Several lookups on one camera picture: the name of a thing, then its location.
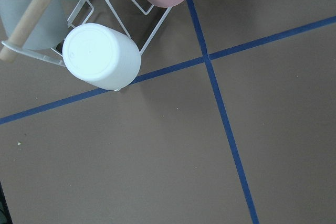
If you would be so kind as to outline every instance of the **gray surface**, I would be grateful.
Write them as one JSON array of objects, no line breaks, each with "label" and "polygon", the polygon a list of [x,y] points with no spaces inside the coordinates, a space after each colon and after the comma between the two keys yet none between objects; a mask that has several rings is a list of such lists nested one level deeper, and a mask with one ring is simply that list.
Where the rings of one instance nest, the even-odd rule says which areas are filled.
[{"label": "gray surface", "polygon": [[0,138],[14,223],[249,223],[204,66],[9,123]]},{"label": "gray surface", "polygon": [[[112,1],[141,45],[160,10]],[[92,2],[92,22],[120,29]],[[333,16],[336,0],[194,2],[216,52]],[[260,223],[335,222],[335,34],[329,25],[212,62]],[[184,2],[140,71],[200,55]],[[26,57],[0,63],[0,77],[0,117],[95,88]],[[0,125],[0,142],[16,224],[252,223],[204,65]]]},{"label": "gray surface", "polygon": [[336,220],[336,25],[213,61],[260,223]]}]

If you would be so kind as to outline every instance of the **floor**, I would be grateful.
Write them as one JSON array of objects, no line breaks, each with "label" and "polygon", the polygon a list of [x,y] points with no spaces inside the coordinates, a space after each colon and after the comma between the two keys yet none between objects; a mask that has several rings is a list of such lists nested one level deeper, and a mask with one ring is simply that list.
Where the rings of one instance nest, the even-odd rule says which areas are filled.
[{"label": "floor", "polygon": [[[112,1],[141,46],[162,10]],[[92,2],[90,22],[120,29]],[[24,56],[2,62],[13,223],[335,223],[335,8],[186,0],[119,92]]]}]

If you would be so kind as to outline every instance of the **wooden stick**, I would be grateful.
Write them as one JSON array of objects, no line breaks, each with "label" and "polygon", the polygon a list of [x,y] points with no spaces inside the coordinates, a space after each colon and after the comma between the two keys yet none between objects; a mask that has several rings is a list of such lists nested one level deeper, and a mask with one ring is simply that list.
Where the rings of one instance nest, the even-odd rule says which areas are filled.
[{"label": "wooden stick", "polygon": [[[32,0],[9,37],[8,42],[22,47],[50,2],[51,0]],[[3,61],[13,62],[16,56],[17,53],[7,47],[3,47],[0,51],[0,60]]]}]

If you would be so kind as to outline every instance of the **blue grid line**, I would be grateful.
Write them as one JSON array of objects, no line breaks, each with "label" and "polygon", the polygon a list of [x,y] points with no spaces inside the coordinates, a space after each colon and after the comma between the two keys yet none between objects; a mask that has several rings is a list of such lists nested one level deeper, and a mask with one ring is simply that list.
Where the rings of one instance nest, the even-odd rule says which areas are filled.
[{"label": "blue grid line", "polygon": [[[185,61],[185,62],[182,62],[182,63],[179,63],[179,64],[172,65],[170,67],[166,67],[166,68],[162,68],[162,69],[159,69],[159,70],[156,70],[156,71],[153,71],[153,72],[145,73],[145,74],[142,74],[140,76],[137,76],[131,84],[135,84],[135,83],[142,82],[142,81],[145,81],[145,80],[153,79],[155,77],[162,76],[162,75],[168,74],[168,73],[172,73],[172,72],[184,69],[184,68],[192,67],[192,66],[195,66],[195,65],[203,63],[203,62],[204,62],[203,58],[198,57],[196,59],[188,60],[188,61]],[[94,89],[94,90],[87,91],[87,92],[84,92],[84,93],[81,93],[81,94],[76,94],[72,97],[67,97],[67,98],[64,98],[64,99],[61,99],[61,100],[58,100],[58,101],[55,101],[55,102],[47,103],[47,104],[29,109],[29,110],[25,110],[25,111],[22,111],[22,112],[13,114],[13,115],[6,116],[4,118],[0,118],[0,125],[15,121],[15,120],[18,120],[18,119],[21,119],[21,118],[25,118],[27,116],[34,115],[34,114],[37,114],[37,113],[40,113],[40,112],[55,109],[57,107],[64,106],[64,105],[67,105],[67,104],[70,104],[70,103],[73,103],[73,102],[78,102],[80,100],[90,98],[90,97],[94,97],[96,95],[103,94],[103,93],[106,93],[106,92],[109,92],[109,91],[110,90],[105,90],[105,89]]]},{"label": "blue grid line", "polygon": [[230,145],[230,149],[231,149],[231,153],[236,165],[236,169],[238,172],[238,176],[239,176],[239,180],[240,180],[240,184],[242,186],[243,192],[244,192],[244,196],[246,199],[246,203],[250,212],[250,216],[252,219],[253,224],[259,224],[259,220],[258,220],[258,216],[257,216],[257,212],[256,212],[256,208],[254,206],[253,203],[253,199],[252,199],[252,195],[250,192],[250,189],[248,187],[248,182],[245,176],[245,172],[244,172],[244,168],[243,168],[243,164],[242,164],[242,160],[240,159],[239,156],[239,152],[238,152],[238,148],[236,145],[236,141],[230,126],[230,122],[229,122],[229,118],[225,109],[225,105],[224,105],[224,101],[222,98],[222,94],[220,93],[220,89],[218,86],[218,82],[217,82],[217,78],[216,78],[216,74],[215,71],[213,69],[211,60],[209,58],[209,55],[207,53],[207,48],[206,48],[206,43],[205,43],[205,39],[203,36],[203,32],[202,32],[202,28],[200,25],[200,21],[198,20],[198,16],[197,16],[197,12],[195,9],[195,5],[193,0],[187,0],[188,3],[188,7],[189,7],[189,11],[190,11],[190,15],[192,17],[193,20],[193,24],[195,27],[195,31],[197,34],[197,39],[198,42],[200,44],[201,47],[201,51],[203,54],[203,58],[204,58],[204,63],[210,78],[210,82],[211,82],[211,86],[215,95],[215,99],[216,99],[216,103],[218,106],[218,110],[219,113],[221,115],[222,118],[222,123],[226,132],[226,136]]},{"label": "blue grid line", "polygon": [[322,19],[322,20],[319,20],[313,23],[309,23],[304,26],[299,26],[299,27],[296,27],[296,28],[293,28],[287,31],[283,31],[277,34],[273,34],[273,35],[270,35],[270,36],[267,36],[261,39],[256,39],[256,40],[253,40],[253,41],[250,41],[250,42],[238,45],[238,46],[230,47],[222,51],[218,51],[213,54],[210,54],[209,57],[210,57],[210,60],[214,60],[214,59],[217,59],[223,56],[231,55],[236,52],[241,52],[241,51],[253,48],[253,47],[258,47],[258,46],[261,46],[261,45],[264,45],[264,44],[267,44],[267,43],[270,43],[276,40],[284,39],[284,38],[287,38],[287,37],[290,37],[296,34],[304,33],[305,31],[310,31],[316,28],[320,28],[323,26],[333,24],[333,23],[336,23],[336,16]]}]

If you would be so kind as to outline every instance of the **blue tape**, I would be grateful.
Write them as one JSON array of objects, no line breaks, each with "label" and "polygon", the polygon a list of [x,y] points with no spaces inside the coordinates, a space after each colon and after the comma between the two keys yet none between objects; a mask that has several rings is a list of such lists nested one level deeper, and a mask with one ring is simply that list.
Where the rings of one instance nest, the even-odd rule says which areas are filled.
[{"label": "blue tape", "polygon": [[[150,73],[145,73],[145,74],[142,74],[142,75],[136,77],[135,80],[131,84],[135,84],[135,83],[138,83],[138,82],[149,80],[149,79],[152,79],[152,78],[155,78],[155,77],[158,77],[158,76],[162,76],[162,75],[167,74],[167,73],[171,73],[171,72],[175,72],[175,71],[178,71],[178,70],[181,70],[181,69],[184,69],[184,68],[195,66],[195,65],[200,64],[200,63],[203,63],[203,58],[202,57],[198,57],[196,59],[188,60],[188,61],[185,61],[185,62],[182,62],[182,63],[179,63],[179,64],[175,64],[175,65],[172,65],[170,67],[163,68],[163,69],[159,69],[157,71],[153,71],[153,72],[150,72]],[[77,102],[77,101],[80,101],[80,100],[83,100],[83,99],[86,99],[86,98],[94,97],[96,95],[103,94],[103,93],[106,93],[106,92],[109,92],[109,90],[94,89],[94,90],[87,91],[87,92],[84,92],[84,93],[81,93],[81,94],[76,94],[72,97],[64,98],[64,99],[61,99],[61,100],[58,100],[58,101],[55,101],[55,102],[44,104],[44,105],[39,106],[39,107],[35,107],[35,108],[29,109],[29,110],[26,110],[26,111],[22,111],[22,112],[19,112],[19,113],[1,118],[0,119],[0,125],[15,121],[15,120],[18,120],[18,119],[21,119],[21,118],[25,118],[27,116],[31,116],[31,115],[34,115],[34,114],[37,114],[37,113],[40,113],[40,112],[51,110],[51,109],[54,109],[54,108],[57,108],[57,107],[60,107],[60,106],[64,106],[66,104]]]},{"label": "blue tape", "polygon": [[253,41],[250,41],[250,42],[238,45],[238,46],[230,47],[222,51],[210,54],[209,58],[210,60],[218,59],[220,57],[231,55],[236,52],[241,52],[246,49],[253,48],[253,47],[261,46],[261,45],[264,45],[264,44],[267,44],[267,43],[270,43],[276,40],[284,39],[284,38],[287,38],[287,37],[290,37],[296,34],[304,33],[305,31],[310,31],[310,30],[313,30],[313,29],[316,29],[322,26],[333,24],[333,23],[336,23],[336,16],[326,18],[323,20],[319,20],[317,22],[310,23],[304,26],[296,27],[294,29],[290,29],[287,31],[283,31],[278,34],[273,34],[273,35],[270,35],[270,36],[267,36],[261,39],[256,39],[256,40],[253,40]]},{"label": "blue tape", "polygon": [[205,66],[206,66],[206,69],[207,69],[207,72],[210,78],[211,86],[212,86],[212,89],[215,95],[219,113],[222,118],[223,126],[224,126],[226,136],[227,136],[227,139],[230,145],[231,153],[232,153],[235,165],[236,165],[240,184],[244,192],[244,196],[245,196],[246,203],[247,203],[247,206],[250,212],[250,216],[251,216],[253,224],[259,224],[256,208],[254,206],[252,195],[251,195],[248,183],[247,183],[247,179],[246,179],[245,172],[243,169],[243,164],[239,156],[238,148],[237,148],[236,141],[235,141],[235,138],[233,136],[233,132],[230,126],[230,122],[229,122],[228,115],[225,109],[224,101],[220,93],[221,91],[218,86],[215,71],[211,64],[209,55],[207,54],[206,43],[205,43],[205,39],[202,33],[200,21],[197,16],[195,5],[194,5],[193,0],[187,0],[187,4],[188,4],[190,15],[192,17],[192,21],[195,27],[197,39],[198,39],[198,42],[200,43],[201,51],[202,51],[203,58],[204,58],[204,63],[205,63]]}]

